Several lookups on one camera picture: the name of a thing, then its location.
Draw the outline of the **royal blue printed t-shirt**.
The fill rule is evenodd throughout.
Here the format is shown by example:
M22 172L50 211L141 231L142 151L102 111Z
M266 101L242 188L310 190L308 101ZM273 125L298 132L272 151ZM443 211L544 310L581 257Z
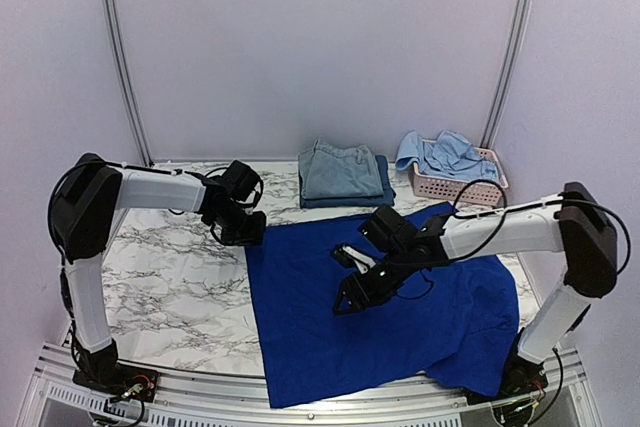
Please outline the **royal blue printed t-shirt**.
M273 226L245 251L265 376L277 398L299 379L326 394L361 390L424 372L445 387L497 387L519 327L511 273L481 257L414 274L397 297L364 312L332 307L347 270L331 257L342 243L366 254L360 215Z

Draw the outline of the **light blue shirt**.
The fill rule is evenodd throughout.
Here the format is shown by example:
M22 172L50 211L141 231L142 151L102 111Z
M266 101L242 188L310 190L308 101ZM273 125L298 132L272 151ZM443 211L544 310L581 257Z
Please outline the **light blue shirt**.
M432 143L411 131L399 144L395 167L406 170L418 167L421 175L471 182L500 180L497 164L483 157L466 137L452 131L441 131Z

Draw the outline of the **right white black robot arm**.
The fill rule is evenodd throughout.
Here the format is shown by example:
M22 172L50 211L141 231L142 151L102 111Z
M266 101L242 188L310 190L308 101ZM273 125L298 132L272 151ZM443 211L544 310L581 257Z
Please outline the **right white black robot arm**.
M505 398L544 382L545 360L580 325L598 299L609 295L632 253L630 231L620 215L601 205L580 182L531 202L464 213L452 210L420 226L394 208L378 208L358 229L378 251L375 259L349 244L333 258L351 269L337 291L336 315L364 312L392 299L421 270L450 267L487 256L514 255L534 287L537 260L555 260L558 280L539 310L512 342L497 370L496 387L470 388L476 397Z

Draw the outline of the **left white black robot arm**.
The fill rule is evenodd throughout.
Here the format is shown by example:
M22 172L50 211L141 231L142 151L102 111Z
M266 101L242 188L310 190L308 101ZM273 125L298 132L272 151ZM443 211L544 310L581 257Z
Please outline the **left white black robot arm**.
M106 318L102 285L104 254L119 210L193 213L223 246L261 244L266 216L257 206L264 182L238 160L208 175L162 170L82 155L56 183L47 227L61 256L61 290L72 321L72 347L81 374L106 392L126 383Z

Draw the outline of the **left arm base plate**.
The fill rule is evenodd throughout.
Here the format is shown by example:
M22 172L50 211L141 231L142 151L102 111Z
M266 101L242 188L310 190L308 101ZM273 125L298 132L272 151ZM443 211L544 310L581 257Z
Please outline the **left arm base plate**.
M117 364L114 380L98 382L76 370L72 381L76 385L108 394L111 402L138 400L148 403L155 398L159 373L139 366Z

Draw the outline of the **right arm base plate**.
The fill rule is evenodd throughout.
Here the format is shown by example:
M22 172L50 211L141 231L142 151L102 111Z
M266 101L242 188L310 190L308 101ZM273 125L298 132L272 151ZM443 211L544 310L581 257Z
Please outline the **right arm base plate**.
M514 399L530 394L542 394L548 386L548 379L543 368L534 368L531 372L518 368L503 376L498 393L487 396L463 389L462 394L468 405L477 405L484 402L502 401Z

